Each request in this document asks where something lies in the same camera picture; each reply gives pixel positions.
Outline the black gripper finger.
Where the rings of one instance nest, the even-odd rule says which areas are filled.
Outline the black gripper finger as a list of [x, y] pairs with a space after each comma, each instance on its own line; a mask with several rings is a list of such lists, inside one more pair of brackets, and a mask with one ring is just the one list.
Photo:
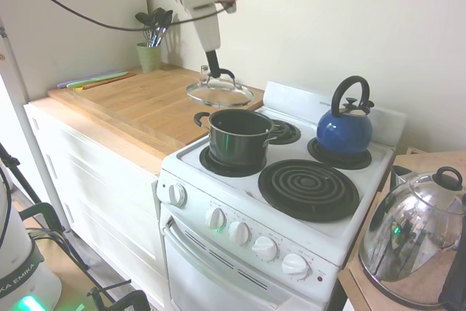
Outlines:
[[221, 69], [218, 64], [218, 58], [215, 50], [211, 50], [205, 53], [208, 67], [210, 70], [210, 76], [213, 78], [219, 78], [221, 76]]

